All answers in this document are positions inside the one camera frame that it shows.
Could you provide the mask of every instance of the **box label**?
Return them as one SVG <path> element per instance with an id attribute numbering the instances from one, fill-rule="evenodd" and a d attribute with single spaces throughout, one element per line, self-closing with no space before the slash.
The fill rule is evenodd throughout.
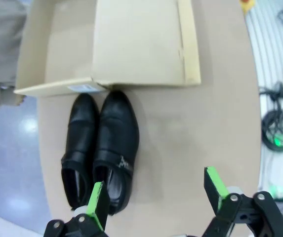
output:
<path id="1" fill-rule="evenodd" d="M 101 91 L 99 88 L 96 88 L 91 85 L 70 85 L 68 88 L 72 91 L 78 92 L 78 93 L 90 93 L 90 92 L 97 92 Z"/>

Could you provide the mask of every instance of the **black leather shoe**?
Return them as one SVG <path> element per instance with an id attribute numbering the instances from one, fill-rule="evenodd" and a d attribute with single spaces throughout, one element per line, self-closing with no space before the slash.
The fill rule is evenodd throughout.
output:
<path id="1" fill-rule="evenodd" d="M 138 146 L 139 129 L 132 106 L 124 93 L 113 91 L 100 114 L 93 163 L 94 181 L 107 185 L 111 215 L 128 204 Z"/>
<path id="2" fill-rule="evenodd" d="M 92 163 L 98 120 L 98 109 L 93 98 L 80 94 L 71 109 L 66 153 L 61 159 L 62 181 L 72 209 L 87 205 L 92 193 Z"/>

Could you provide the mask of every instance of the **cable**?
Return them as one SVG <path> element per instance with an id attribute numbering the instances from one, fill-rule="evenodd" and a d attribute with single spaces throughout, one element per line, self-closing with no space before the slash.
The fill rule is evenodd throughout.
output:
<path id="1" fill-rule="evenodd" d="M 283 152 L 283 110 L 275 91 L 261 87 L 259 95 L 269 95 L 276 109 L 269 111 L 262 119 L 262 141 L 272 151 Z"/>

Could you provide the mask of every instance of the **floor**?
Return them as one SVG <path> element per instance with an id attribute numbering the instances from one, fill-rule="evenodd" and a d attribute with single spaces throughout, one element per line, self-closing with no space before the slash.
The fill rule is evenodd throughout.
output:
<path id="1" fill-rule="evenodd" d="M 259 86 L 273 88 L 283 82 L 283 23 L 277 14 L 283 0 L 256 0 L 255 7 L 245 17 L 253 49 Z M 268 96 L 260 97 L 261 116 L 274 108 Z M 261 148 L 259 189 L 270 191 L 273 186 L 283 188 L 283 153 Z"/>
<path id="2" fill-rule="evenodd" d="M 0 108 L 0 217 L 43 234 L 50 220 L 38 150 L 35 98 Z"/>
<path id="3" fill-rule="evenodd" d="M 0 237 L 42 237 L 42 235 L 0 218 Z"/>

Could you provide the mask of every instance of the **wooden table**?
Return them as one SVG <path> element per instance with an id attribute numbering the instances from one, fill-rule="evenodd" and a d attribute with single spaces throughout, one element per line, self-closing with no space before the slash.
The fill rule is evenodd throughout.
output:
<path id="1" fill-rule="evenodd" d="M 125 92 L 140 147 L 129 205 L 108 219 L 110 237 L 201 236 L 213 217 L 203 169 L 251 196 L 260 168 L 260 107 L 252 49 L 239 2 L 194 1 L 202 85 Z M 77 95 L 38 100 L 40 158 L 53 218 L 68 221 L 61 180 L 67 124 Z M 106 93 L 95 94 L 101 107 Z"/>

